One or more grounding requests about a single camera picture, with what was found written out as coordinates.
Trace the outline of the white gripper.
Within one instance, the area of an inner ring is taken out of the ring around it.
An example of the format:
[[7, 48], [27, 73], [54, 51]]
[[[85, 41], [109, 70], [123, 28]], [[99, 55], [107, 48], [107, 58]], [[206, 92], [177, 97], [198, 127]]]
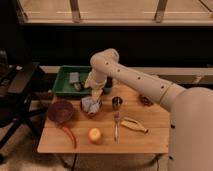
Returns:
[[103, 92], [103, 87], [106, 84], [106, 75], [96, 70], [92, 70], [84, 84], [85, 88], [92, 89], [92, 99], [98, 100]]

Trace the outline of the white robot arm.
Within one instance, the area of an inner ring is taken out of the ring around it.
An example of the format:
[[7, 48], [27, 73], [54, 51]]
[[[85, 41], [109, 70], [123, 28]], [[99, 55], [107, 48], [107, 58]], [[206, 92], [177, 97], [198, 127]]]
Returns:
[[186, 89], [176, 83], [125, 67], [113, 49], [94, 54], [86, 85], [98, 98], [115, 78], [170, 113], [168, 171], [213, 171], [213, 90]]

